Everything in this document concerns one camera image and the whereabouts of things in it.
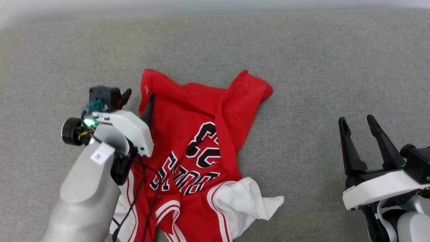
black cable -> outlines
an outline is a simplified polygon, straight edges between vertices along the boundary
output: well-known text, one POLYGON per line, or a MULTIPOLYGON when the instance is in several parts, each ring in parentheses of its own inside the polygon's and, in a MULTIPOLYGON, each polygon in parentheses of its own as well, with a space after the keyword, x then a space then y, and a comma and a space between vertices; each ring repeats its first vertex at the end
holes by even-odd
POLYGON ((120 226, 120 223, 118 223, 118 221, 113 217, 112 218, 112 221, 119 227, 120 226))
POLYGON ((146 218, 146 221, 145 221, 145 227, 144 227, 144 230, 143 230, 143 236, 142 236, 142 242, 143 242, 143 241, 145 240, 146 230, 147 230, 147 228, 148 228, 148 224, 149 224, 149 219, 150 219, 150 217, 151 217, 152 210, 154 209, 155 202, 157 201, 158 193, 160 192, 160 188, 161 188, 161 183, 162 183, 162 182, 161 182, 161 176, 158 174, 158 172, 157 172, 155 169, 153 169, 152 167, 149 167, 149 166, 147 166, 147 165, 144 165, 144 164, 142 163, 142 161, 140 161, 140 163, 141 163, 143 166, 146 166, 146 168, 148 168, 149 170, 153 171, 153 172, 158 176, 158 180, 160 181, 160 183, 158 184, 157 191, 155 192, 154 200, 152 201, 151 207, 149 208, 148 217, 146 218))
POLYGON ((122 220, 122 221, 121 221, 121 223, 119 224, 118 228, 115 230, 114 234, 112 235, 112 240, 113 240, 113 242, 116 242, 117 237, 118 237, 118 234, 119 234, 120 229, 121 229, 121 226, 124 224, 124 222, 126 221, 127 217, 130 215, 131 211, 133 210, 133 206, 136 204, 137 199, 139 198, 140 189, 142 188, 143 182, 144 182, 144 180, 145 180, 145 174, 146 174, 146 172, 145 172, 145 170, 144 170, 143 163, 142 163, 142 162, 140 162, 140 165, 142 166, 142 172, 143 172, 143 174, 142 174, 142 179, 140 180, 140 183, 139 183, 139 185, 137 186, 137 191, 136 191, 136 193, 135 193, 135 195, 134 195, 133 202, 131 203, 130 208, 129 208, 129 210, 128 210, 128 212, 127 212, 126 216, 123 218, 123 220, 122 220))

wire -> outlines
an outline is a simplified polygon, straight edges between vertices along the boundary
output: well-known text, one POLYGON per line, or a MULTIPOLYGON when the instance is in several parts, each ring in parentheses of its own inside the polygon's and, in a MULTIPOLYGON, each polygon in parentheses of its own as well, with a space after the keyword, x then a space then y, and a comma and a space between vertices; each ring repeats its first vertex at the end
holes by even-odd
POLYGON ((113 217, 112 218, 112 221, 119 227, 120 226, 120 223, 118 223, 118 221, 113 217))
POLYGON ((155 192, 154 200, 152 201, 151 207, 149 208, 148 217, 146 218, 146 221, 145 221, 145 227, 144 227, 144 230, 143 230, 143 236, 142 236, 142 242, 143 242, 143 241, 145 241, 146 230, 147 230, 147 228, 148 228, 149 219, 150 219, 150 217, 151 217, 152 210, 153 210, 153 209, 154 209, 154 207, 155 207, 155 202, 157 201, 157 197, 158 197, 158 194, 159 194, 159 192, 160 192, 160 188, 161 188, 161 176, 158 174, 158 172, 157 172, 155 169, 153 169, 153 168, 151 168, 151 167, 149 167, 149 166, 147 166, 147 165, 144 165, 144 164, 142 163, 142 161, 140 161, 140 163, 141 163, 141 165, 146 166, 146 168, 148 168, 149 170, 153 171, 153 172, 158 176, 158 180, 160 181, 160 182, 158 183, 157 191, 155 192))
POLYGON ((116 242, 118 234, 120 232, 120 229, 121 229, 122 225, 126 221, 127 217, 130 215, 130 212, 133 210, 133 206, 136 204, 137 199, 139 198, 140 189, 142 188, 143 182, 145 180, 145 173, 146 173, 145 170, 144 170, 144 166, 143 166, 142 162, 140 162, 140 165, 142 166, 142 172, 143 172, 142 179, 140 180, 140 183, 139 183, 139 185, 137 187, 137 191, 136 191, 136 194, 134 196, 133 202, 131 203, 130 208, 129 208, 126 216, 123 218, 123 220, 119 224, 118 228, 115 230, 114 234, 112 235, 113 242, 116 242))
POLYGON ((86 135, 86 134, 88 134, 88 131, 80 133, 79 136, 78 136, 78 140, 80 140, 81 137, 84 136, 84 135, 86 135))

white cloth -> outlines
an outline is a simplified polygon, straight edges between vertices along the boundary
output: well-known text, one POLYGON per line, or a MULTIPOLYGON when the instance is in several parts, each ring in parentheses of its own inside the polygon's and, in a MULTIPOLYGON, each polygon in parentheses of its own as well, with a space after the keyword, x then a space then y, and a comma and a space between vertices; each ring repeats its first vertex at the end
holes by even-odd
POLYGON ((284 203, 284 196, 263 198, 252 178, 229 182, 214 195, 214 204, 227 216, 232 239, 241 236, 256 219, 269 220, 284 203))

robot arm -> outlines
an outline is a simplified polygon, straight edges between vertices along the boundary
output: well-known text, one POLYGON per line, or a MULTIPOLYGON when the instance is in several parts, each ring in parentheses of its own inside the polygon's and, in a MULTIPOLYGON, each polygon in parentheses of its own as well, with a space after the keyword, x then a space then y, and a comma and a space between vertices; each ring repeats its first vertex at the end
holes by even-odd
POLYGON ((121 110, 131 95, 118 88, 93 87, 85 120, 70 118, 65 143, 86 147, 76 160, 53 208, 42 242, 104 242, 135 157, 150 157, 154 148, 149 121, 155 95, 142 118, 121 110))
POLYGON ((339 119, 347 175, 345 208, 363 211, 372 242, 428 241, 430 217, 424 214, 418 196, 430 198, 430 147, 417 149, 408 144, 399 152, 372 115, 367 121, 384 160, 380 170, 366 171, 345 118, 339 119))

white stripe trim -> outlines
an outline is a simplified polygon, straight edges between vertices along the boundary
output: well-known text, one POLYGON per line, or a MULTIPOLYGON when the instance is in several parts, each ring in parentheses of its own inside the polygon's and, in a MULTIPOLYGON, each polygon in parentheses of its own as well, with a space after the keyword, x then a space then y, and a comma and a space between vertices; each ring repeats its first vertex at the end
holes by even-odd
MULTIPOLYGON (((129 181, 130 181, 130 185, 129 185, 129 190, 127 191, 127 193, 128 193, 129 198, 130 198, 130 202, 133 202, 133 200, 134 200, 134 195, 133 195, 133 190, 134 190, 134 175, 133 175, 133 172, 131 170, 129 172, 129 181)), ((131 235, 131 239, 129 239, 129 241, 134 241, 135 240, 136 233, 137 233, 137 230, 138 230, 137 228, 139 226, 139 219, 137 218, 136 206, 133 206, 133 215, 135 217, 135 227, 133 229, 134 231, 133 231, 133 234, 131 235)))
POLYGON ((167 240, 168 240, 169 242, 175 242, 175 241, 171 240, 171 239, 170 239, 170 237, 169 237, 169 235, 170 235, 171 237, 173 237, 173 235, 172 235, 172 234, 164 233, 164 235, 166 236, 166 238, 167 238, 167 240))
POLYGON ((179 240, 179 242, 187 242, 187 240, 184 237, 184 234, 182 234, 182 231, 178 228, 176 224, 173 224, 173 232, 176 232, 176 236, 179 240))
POLYGON ((166 208, 168 208, 168 207, 170 207, 172 205, 176 205, 178 208, 181 207, 181 204, 180 204, 179 201, 177 201, 177 200, 170 200, 167 203, 165 203, 162 206, 160 206, 157 209, 157 211, 155 211, 155 217, 158 218, 158 216, 160 216, 166 208))
POLYGON ((158 218, 157 218, 157 222, 155 223, 155 225, 157 226, 161 220, 163 220, 163 218, 170 212, 176 210, 176 212, 173 214, 173 222, 175 222, 175 218, 177 217, 176 214, 179 214, 179 208, 178 207, 170 207, 167 210, 165 210, 158 218))
POLYGON ((220 183, 220 184, 216 185, 215 187, 212 187, 209 190, 208 195, 207 195, 206 198, 208 200, 209 206, 212 208, 212 210, 218 216, 219 231, 220 231, 220 234, 221 234, 222 241, 223 242, 233 242, 233 239, 231 238, 231 234, 230 234, 230 225, 229 225, 229 222, 227 220, 227 216, 221 210, 219 210, 215 206, 215 204, 213 203, 213 201, 212 201, 212 196, 215 193, 215 191, 218 188, 221 188, 222 186, 226 185, 227 183, 229 183, 229 182, 223 182, 223 183, 220 183))

